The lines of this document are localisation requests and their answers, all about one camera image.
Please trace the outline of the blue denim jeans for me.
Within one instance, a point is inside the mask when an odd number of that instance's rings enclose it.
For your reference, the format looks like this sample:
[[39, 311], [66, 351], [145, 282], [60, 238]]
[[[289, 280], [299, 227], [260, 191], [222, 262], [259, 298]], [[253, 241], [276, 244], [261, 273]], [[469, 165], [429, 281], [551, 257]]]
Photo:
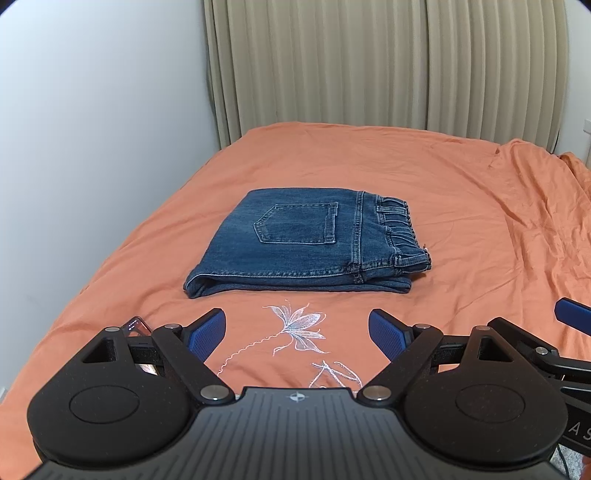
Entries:
[[222, 221], [183, 285], [228, 290], [406, 294], [432, 267], [408, 204], [341, 188], [252, 190]]

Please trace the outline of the orange crumpled duvet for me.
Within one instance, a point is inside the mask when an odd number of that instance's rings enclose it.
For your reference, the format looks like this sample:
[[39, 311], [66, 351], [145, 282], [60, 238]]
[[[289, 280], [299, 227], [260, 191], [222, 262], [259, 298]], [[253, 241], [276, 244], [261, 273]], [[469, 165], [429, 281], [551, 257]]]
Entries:
[[590, 210], [590, 169], [572, 152], [560, 154], [558, 191], [578, 210]]

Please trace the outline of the orange bed sheet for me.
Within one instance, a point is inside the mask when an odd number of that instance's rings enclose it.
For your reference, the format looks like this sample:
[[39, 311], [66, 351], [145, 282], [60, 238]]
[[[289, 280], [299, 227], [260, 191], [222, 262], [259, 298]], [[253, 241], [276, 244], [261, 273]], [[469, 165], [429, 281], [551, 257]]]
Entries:
[[555, 303], [590, 300], [590, 172], [575, 156], [422, 130], [287, 123], [209, 160], [104, 262], [1, 405], [1, 475], [39, 458], [26, 411], [92, 337], [213, 308], [208, 367], [245, 386], [360, 389], [386, 357], [380, 308], [448, 334], [506, 318], [588, 359]]

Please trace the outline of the beige pleated curtain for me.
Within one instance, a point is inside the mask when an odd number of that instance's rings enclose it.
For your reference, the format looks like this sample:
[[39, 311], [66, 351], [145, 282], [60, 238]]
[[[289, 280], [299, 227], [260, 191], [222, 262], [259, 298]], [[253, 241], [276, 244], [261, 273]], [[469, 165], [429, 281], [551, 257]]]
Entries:
[[290, 121], [557, 142], [561, 1], [207, 1], [204, 22], [222, 146]]

